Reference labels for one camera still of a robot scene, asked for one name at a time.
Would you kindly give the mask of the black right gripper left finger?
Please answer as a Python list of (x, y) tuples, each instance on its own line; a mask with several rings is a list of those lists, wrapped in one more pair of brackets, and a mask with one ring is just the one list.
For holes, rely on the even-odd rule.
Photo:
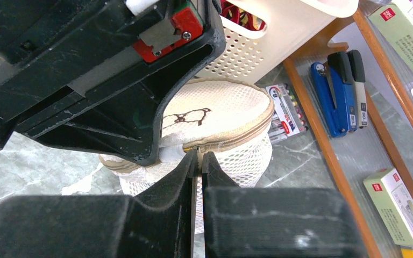
[(14, 196), (0, 204), (0, 257), (192, 257), (197, 153), (129, 195)]

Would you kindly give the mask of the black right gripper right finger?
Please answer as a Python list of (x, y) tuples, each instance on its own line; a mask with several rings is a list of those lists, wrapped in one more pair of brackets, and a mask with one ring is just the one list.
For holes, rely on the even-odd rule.
[(202, 162), (206, 257), (366, 257), (352, 211), (328, 188), (241, 188)]

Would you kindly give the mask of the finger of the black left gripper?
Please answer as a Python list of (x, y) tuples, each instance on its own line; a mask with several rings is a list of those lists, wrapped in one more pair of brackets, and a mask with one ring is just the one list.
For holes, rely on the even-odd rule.
[(71, 81), (17, 132), (53, 148), (153, 164), (168, 102), (225, 47), (219, 14), (219, 1), (158, 1), (118, 29), (129, 41), (79, 29), (89, 69), (70, 69)]

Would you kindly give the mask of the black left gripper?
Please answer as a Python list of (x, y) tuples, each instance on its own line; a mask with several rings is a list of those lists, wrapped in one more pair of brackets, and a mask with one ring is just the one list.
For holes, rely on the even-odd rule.
[(117, 31), (130, 15), (144, 11), (131, 11), (130, 4), (0, 1), (0, 151), (21, 119), (71, 81), (70, 69), (77, 74), (89, 69), (79, 29), (99, 31), (111, 42), (130, 40)]

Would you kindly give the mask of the white mesh laundry bag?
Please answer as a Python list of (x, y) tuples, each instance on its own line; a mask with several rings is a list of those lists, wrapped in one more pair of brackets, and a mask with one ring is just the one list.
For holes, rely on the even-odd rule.
[(268, 136), (274, 103), (257, 86), (226, 78), (187, 82), (170, 100), (162, 119), (159, 158), (144, 167), (112, 155), (100, 166), (136, 196), (171, 172), (189, 150), (213, 152), (220, 168), (242, 188), (256, 185), (272, 157)]

